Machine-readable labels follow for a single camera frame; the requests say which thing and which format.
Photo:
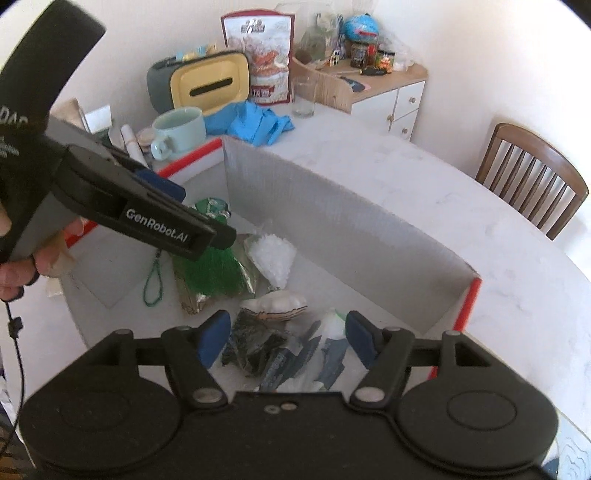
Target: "food jar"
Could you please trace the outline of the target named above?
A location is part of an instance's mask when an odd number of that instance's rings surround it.
[[[368,44],[368,63],[367,65],[375,65],[375,57],[378,54],[378,46],[375,43]]]
[[[394,66],[394,52],[388,50],[378,50],[375,56],[375,66],[380,69],[386,69],[388,73],[392,73]]]
[[[368,48],[364,43],[354,43],[351,47],[351,66],[354,69],[364,69],[368,65]]]

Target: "chair backrest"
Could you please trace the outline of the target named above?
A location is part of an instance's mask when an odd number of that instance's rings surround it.
[[[496,126],[495,132],[491,138],[491,143],[488,146],[484,160],[476,175],[476,181],[479,183],[482,183],[483,185],[485,184],[486,178],[491,172],[499,150],[501,149],[501,145],[504,142],[508,144],[508,150],[495,173],[492,183],[489,186],[489,190],[492,192],[496,190],[499,186],[499,182],[505,176],[507,167],[511,163],[511,171],[505,179],[499,197],[505,199],[509,191],[512,190],[513,186],[518,181],[517,186],[513,190],[509,199],[509,205],[516,208],[519,213],[523,215],[530,206],[532,200],[537,197],[536,203],[527,216],[527,219],[530,222],[533,222],[535,216],[540,212],[540,209],[548,200],[548,196],[553,189],[556,191],[559,188],[560,183],[563,183],[549,207],[537,223],[537,228],[544,228],[568,188],[574,192],[574,197],[568,203],[566,208],[564,208],[562,214],[546,234],[553,240],[573,217],[585,198],[587,198],[587,195],[589,194],[587,184],[576,168],[571,165],[564,155],[552,147],[552,145],[532,132],[511,124],[498,124]],[[533,183],[531,183],[530,175],[534,171],[534,168],[538,174]],[[525,195],[519,208],[517,208],[515,202],[521,197],[526,185],[529,186],[529,191]],[[536,194],[542,188],[544,190],[538,197]]]

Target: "cabinet drawer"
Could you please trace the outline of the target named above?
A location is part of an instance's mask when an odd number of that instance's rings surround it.
[[[410,112],[418,110],[418,104],[421,103],[424,87],[425,82],[420,82],[413,85],[407,85],[400,89],[398,103],[396,104],[396,110],[394,111],[395,120],[402,118]]]
[[[353,104],[351,115],[376,132],[387,132],[398,90],[382,93]]]
[[[404,140],[410,140],[413,134],[414,123],[417,120],[418,110],[399,118],[392,123],[391,132]]]

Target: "paper roll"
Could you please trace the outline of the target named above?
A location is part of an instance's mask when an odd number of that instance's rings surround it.
[[[144,158],[144,154],[142,153],[142,149],[139,147],[138,141],[135,138],[134,131],[131,129],[129,125],[124,125],[121,127],[121,135],[123,135],[123,140],[125,141],[125,148],[127,149],[127,153],[131,158],[135,161],[140,162],[144,167],[148,167],[148,163]]]

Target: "blue gripper pad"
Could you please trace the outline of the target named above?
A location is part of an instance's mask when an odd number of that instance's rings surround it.
[[[142,170],[136,171],[135,176],[178,202],[182,202],[187,195],[187,192],[185,192],[183,187],[169,179],[159,176],[149,168],[143,168]]]
[[[370,329],[378,330],[359,312],[349,312],[347,314],[345,319],[347,340],[363,366],[367,369],[372,367],[379,354],[374,344],[375,332],[370,331]]]
[[[197,329],[197,356],[205,368],[211,368],[226,346],[232,331],[230,314],[218,310]]]

